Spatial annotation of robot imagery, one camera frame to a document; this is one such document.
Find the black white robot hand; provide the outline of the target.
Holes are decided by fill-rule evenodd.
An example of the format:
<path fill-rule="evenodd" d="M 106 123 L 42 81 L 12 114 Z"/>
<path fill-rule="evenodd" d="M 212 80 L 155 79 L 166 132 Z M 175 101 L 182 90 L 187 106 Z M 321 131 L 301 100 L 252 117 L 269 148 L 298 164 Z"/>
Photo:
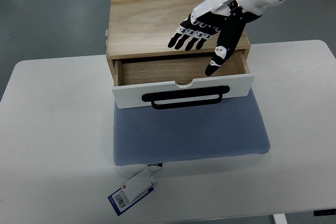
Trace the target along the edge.
<path fill-rule="evenodd" d="M 282 1 L 205 0 L 180 23 L 168 47 L 199 50 L 208 39 L 218 34 L 214 54 L 205 70 L 205 74 L 211 76 L 231 57 L 246 24 L 260 18 L 267 7 L 277 6 Z"/>

